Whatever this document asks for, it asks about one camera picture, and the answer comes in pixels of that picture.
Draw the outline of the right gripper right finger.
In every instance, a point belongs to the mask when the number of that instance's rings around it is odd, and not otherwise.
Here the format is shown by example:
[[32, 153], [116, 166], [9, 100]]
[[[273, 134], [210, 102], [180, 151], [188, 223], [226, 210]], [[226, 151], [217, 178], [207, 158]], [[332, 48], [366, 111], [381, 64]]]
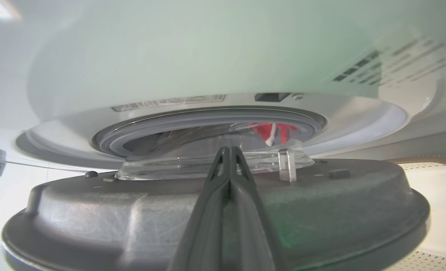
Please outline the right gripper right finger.
[[277, 230], [268, 215], [242, 151], [230, 148], [230, 190], [237, 205], [242, 271], [286, 271]]

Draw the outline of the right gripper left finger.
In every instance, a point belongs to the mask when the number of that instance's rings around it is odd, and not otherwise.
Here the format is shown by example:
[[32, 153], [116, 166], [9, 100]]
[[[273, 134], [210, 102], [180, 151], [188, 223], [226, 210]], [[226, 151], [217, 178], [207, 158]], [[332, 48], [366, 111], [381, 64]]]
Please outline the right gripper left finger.
[[223, 209], [230, 189], [229, 162], [230, 148], [222, 147], [204, 181], [168, 270], [221, 270]]

